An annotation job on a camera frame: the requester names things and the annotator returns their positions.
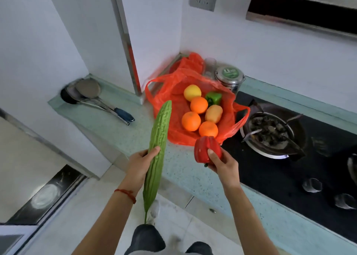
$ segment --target gas stove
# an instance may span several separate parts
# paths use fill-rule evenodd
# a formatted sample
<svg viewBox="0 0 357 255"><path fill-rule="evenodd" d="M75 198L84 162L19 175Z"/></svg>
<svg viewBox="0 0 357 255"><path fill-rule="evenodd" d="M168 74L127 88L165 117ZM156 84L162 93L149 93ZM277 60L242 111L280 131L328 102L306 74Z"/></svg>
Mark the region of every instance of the gas stove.
<svg viewBox="0 0 357 255"><path fill-rule="evenodd" d="M357 156L353 155L357 154L357 135L306 115L287 126L287 120L299 113L243 92L236 100L251 106L252 111L242 133L225 140L222 147L239 162L241 182L357 243L357 177L353 178L357 172ZM242 142L249 132L260 129L265 131L259 136L261 131L251 134L253 139ZM288 143L288 150L295 153L281 154L287 144L280 136L287 136L302 152ZM267 153L261 145L272 152Z"/></svg>

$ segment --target lemon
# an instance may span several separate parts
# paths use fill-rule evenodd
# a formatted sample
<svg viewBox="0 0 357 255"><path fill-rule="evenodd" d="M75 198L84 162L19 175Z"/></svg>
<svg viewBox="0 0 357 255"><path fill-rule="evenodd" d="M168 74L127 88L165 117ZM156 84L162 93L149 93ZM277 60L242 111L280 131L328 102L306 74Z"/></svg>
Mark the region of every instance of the lemon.
<svg viewBox="0 0 357 255"><path fill-rule="evenodd" d="M185 99L189 102L195 97L201 97L201 94L200 88L196 85L190 85L184 90Z"/></svg>

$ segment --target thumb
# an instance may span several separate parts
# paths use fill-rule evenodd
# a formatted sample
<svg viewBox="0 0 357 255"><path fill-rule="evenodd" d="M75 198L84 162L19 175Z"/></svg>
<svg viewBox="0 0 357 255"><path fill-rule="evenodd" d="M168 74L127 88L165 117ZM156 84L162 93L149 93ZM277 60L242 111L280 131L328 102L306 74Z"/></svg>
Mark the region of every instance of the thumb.
<svg viewBox="0 0 357 255"><path fill-rule="evenodd" d="M222 164L222 161L220 160L220 158L218 157L218 155L212 150L212 149L208 149L207 150L208 153L208 157L211 159L211 161L216 165L216 166L220 166Z"/></svg>
<svg viewBox="0 0 357 255"><path fill-rule="evenodd" d="M153 160L153 158L158 155L158 153L160 152L160 146L156 146L155 148L152 148L150 152L148 152L147 155L144 156L144 158L148 161L151 162L151 160Z"/></svg>

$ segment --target dark pants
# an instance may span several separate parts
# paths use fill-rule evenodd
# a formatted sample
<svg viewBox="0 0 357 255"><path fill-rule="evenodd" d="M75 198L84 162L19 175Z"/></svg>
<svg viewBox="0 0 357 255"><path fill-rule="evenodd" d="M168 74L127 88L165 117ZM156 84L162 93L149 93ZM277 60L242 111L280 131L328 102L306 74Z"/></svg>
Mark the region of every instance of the dark pants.
<svg viewBox="0 0 357 255"><path fill-rule="evenodd" d="M129 253L137 250L159 252L165 248L166 244L156 228L152 225L142 224L135 229L131 245L124 255L128 255ZM213 255L211 247L203 242L193 243L187 249L186 253Z"/></svg>

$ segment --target canister lid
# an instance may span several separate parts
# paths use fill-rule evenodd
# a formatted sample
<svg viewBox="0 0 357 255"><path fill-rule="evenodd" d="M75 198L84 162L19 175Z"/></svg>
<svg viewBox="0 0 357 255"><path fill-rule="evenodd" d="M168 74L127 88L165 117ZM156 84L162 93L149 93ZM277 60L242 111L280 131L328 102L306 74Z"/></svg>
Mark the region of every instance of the canister lid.
<svg viewBox="0 0 357 255"><path fill-rule="evenodd" d="M217 80L229 84L237 85L245 80L244 73L236 67L220 66L215 72Z"/></svg>

